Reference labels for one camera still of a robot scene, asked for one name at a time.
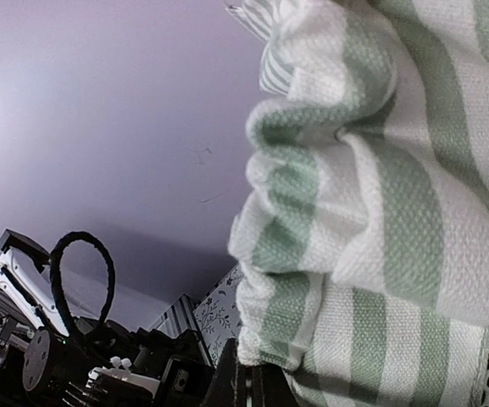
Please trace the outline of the striped fabric pet tent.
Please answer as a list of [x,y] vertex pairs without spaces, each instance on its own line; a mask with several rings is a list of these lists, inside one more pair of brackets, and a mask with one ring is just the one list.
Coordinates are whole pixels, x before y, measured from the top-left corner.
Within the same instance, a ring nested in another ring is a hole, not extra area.
[[301,406],[489,406],[489,1],[246,1],[244,365]]

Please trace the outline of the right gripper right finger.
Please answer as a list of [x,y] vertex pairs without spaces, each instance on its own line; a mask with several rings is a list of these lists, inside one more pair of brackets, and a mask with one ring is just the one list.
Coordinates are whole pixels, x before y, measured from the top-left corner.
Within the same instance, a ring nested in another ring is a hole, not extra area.
[[250,398],[253,407],[298,407],[283,370],[276,365],[250,368]]

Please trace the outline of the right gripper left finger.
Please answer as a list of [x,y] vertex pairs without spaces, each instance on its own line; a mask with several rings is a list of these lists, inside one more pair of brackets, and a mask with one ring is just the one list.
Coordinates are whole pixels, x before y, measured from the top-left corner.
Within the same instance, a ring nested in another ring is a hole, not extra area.
[[247,406],[246,368],[238,362],[237,340],[229,339],[224,346],[202,407]]

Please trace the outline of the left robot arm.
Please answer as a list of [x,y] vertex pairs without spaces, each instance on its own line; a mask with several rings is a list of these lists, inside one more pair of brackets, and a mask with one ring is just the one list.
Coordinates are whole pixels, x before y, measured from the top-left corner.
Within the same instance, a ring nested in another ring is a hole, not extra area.
[[[66,297],[61,270],[72,243],[93,246],[108,274],[100,315],[91,318]],[[116,270],[92,234],[73,231],[52,251],[6,230],[0,238],[0,290],[36,332],[25,351],[22,383],[41,406],[199,406],[214,368],[199,332],[172,338],[157,330],[128,331],[108,318]]]

